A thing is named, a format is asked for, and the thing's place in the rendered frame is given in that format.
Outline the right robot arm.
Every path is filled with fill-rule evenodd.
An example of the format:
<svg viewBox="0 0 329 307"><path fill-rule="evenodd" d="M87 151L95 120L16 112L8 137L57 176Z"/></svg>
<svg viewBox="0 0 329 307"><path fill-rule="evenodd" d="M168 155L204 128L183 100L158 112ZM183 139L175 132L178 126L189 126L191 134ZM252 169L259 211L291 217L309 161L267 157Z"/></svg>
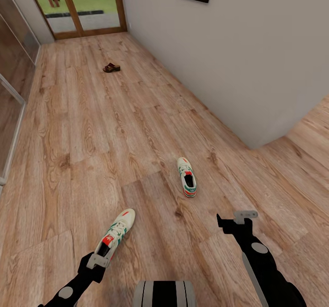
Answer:
<svg viewBox="0 0 329 307"><path fill-rule="evenodd" d="M307 307L298 289L287 282L268 248L252 235L255 210L234 211L233 219L221 219L217 214L218 226L224 234L233 234L239 243L242 260L263 307Z"/></svg>

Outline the gym shoe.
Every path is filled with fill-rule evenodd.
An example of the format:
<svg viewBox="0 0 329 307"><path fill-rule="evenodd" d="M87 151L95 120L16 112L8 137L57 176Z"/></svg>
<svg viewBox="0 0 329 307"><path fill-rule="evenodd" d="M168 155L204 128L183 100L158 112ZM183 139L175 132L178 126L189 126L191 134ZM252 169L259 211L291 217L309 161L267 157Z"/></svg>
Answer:
<svg viewBox="0 0 329 307"><path fill-rule="evenodd" d="M130 230L135 220L135 210L126 209L114 220L112 226L101 239L94 253L112 260L114 252L124 235Z"/></svg>
<svg viewBox="0 0 329 307"><path fill-rule="evenodd" d="M196 195L196 180L193 175L192 166L186 158L179 157L177 168L182 180L184 194L188 198L194 198Z"/></svg>

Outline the sandal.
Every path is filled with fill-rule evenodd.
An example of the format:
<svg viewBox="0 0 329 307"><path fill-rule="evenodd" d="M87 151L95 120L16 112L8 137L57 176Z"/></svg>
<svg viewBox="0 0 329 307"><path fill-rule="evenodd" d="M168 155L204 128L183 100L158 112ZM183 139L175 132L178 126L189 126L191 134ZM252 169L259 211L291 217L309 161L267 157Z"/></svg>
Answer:
<svg viewBox="0 0 329 307"><path fill-rule="evenodd" d="M120 65L114 65L112 63L109 63L109 65L105 66L102 70L106 73L110 73L114 70L120 71Z"/></svg>

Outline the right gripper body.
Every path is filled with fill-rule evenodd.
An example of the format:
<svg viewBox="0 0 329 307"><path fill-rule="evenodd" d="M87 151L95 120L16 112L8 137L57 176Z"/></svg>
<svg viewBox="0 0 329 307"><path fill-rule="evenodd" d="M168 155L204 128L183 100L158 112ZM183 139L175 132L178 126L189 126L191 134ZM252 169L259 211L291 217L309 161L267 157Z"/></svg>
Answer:
<svg viewBox="0 0 329 307"><path fill-rule="evenodd" d="M222 219L222 229L224 234L233 234L236 241L241 232L250 232L252 234L253 223L250 219L244 219L244 224L237 224L233 219Z"/></svg>

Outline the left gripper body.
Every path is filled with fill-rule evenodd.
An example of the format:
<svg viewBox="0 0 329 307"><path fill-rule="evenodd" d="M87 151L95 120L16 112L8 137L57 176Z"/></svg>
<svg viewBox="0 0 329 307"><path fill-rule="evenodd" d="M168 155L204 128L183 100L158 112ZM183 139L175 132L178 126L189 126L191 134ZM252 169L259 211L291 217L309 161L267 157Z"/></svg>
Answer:
<svg viewBox="0 0 329 307"><path fill-rule="evenodd" d="M93 269L90 269L87 266L89 259L83 259L80 262L80 266L78 269L78 275L82 275L87 280L87 287L92 283L92 281L95 281L97 283L100 283L102 281L103 275L105 273L106 268L96 265Z"/></svg>

